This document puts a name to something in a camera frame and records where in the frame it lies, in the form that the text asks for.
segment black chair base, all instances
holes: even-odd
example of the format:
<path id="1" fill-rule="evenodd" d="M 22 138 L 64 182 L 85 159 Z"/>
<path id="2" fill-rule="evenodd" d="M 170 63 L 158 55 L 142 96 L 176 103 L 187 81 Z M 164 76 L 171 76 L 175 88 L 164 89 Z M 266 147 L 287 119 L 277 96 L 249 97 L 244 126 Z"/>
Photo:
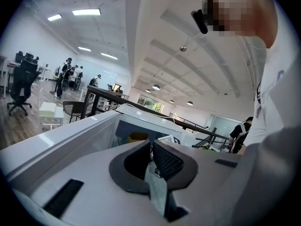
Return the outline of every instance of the black chair base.
<path id="1" fill-rule="evenodd" d="M 8 115 L 11 116 L 11 112 L 16 108 L 16 107 L 20 107 L 22 110 L 24 110 L 25 112 L 25 115 L 28 115 L 27 111 L 25 110 L 25 108 L 23 107 L 23 105 L 29 105 L 30 108 L 32 108 L 32 105 L 30 103 L 26 103 L 26 102 L 23 102 L 21 104 L 17 104 L 16 101 L 14 102 L 10 102 L 10 103 L 7 103 L 7 108 L 9 109 L 9 105 L 13 105 L 13 108 L 11 108 L 8 112 Z"/>

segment yellow object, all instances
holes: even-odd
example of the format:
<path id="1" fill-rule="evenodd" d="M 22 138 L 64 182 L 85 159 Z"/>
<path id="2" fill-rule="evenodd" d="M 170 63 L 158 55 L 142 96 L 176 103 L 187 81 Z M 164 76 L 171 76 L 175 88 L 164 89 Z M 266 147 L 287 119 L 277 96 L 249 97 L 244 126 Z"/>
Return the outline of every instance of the yellow object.
<path id="1" fill-rule="evenodd" d="M 133 132 L 129 137 L 128 137 L 128 142 L 136 142 L 136 141 L 143 141 L 147 140 L 149 135 L 147 133 L 142 133 L 142 132 Z"/>

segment black backpack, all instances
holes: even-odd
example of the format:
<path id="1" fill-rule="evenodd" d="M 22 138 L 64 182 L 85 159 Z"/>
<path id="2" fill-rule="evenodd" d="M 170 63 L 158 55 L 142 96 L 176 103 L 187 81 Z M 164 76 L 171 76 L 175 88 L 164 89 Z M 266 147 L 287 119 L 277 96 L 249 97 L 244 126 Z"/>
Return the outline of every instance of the black backpack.
<path id="1" fill-rule="evenodd" d="M 90 83 L 89 83 L 89 85 L 94 85 L 95 84 L 95 79 L 93 78 L 92 80 L 90 80 Z"/>

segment person in black shirt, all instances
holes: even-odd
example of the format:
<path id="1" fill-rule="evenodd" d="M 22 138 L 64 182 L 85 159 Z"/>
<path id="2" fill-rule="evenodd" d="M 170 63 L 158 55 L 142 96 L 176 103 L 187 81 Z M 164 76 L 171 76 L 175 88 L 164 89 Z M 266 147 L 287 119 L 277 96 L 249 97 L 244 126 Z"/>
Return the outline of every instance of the person in black shirt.
<path id="1" fill-rule="evenodd" d="M 233 143 L 234 141 L 238 138 L 238 136 L 242 135 L 242 134 L 245 134 L 246 132 L 248 132 L 250 130 L 250 127 L 252 125 L 252 120 L 253 120 L 253 117 L 249 117 L 244 124 L 239 124 L 237 125 L 234 130 L 230 133 L 230 136 L 229 136 L 229 148 L 230 148 L 230 151 L 233 147 Z M 242 137 L 240 138 L 239 142 L 236 142 L 235 144 L 235 148 L 234 150 L 232 151 L 232 153 L 238 153 L 243 142 L 244 142 L 244 139 L 246 137 Z"/>

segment white ceiling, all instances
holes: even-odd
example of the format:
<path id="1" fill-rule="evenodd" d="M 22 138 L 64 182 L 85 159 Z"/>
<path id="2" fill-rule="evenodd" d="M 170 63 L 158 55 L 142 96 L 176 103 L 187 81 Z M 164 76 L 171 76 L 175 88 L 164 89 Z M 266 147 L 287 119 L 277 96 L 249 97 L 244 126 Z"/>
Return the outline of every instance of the white ceiling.
<path id="1" fill-rule="evenodd" d="M 25 0 L 37 19 L 62 38 L 77 54 L 104 58 L 100 53 L 118 57 L 128 69 L 125 0 Z M 100 8 L 100 16 L 75 16 L 72 11 Z M 60 14 L 62 19 L 47 18 Z M 89 48 L 92 52 L 78 49 Z"/>
<path id="2" fill-rule="evenodd" d="M 212 106 L 214 103 L 233 101 L 251 114 L 265 52 L 251 51 L 249 45 L 260 49 L 264 46 L 258 38 L 247 42 L 242 37 L 221 36 L 210 30 L 200 33 L 190 13 L 202 8 L 202 1 L 139 1 L 136 37 L 127 37 L 128 43 L 135 41 L 128 49 L 132 85 L 145 90 L 158 84 L 163 89 L 153 95 L 165 101 L 176 99 L 175 104 L 180 106 L 189 107 L 186 102 L 194 99 L 195 108 L 212 111 L 219 110 Z M 126 6 L 132 5 L 126 0 Z M 187 51 L 181 52 L 181 46 L 186 46 Z"/>

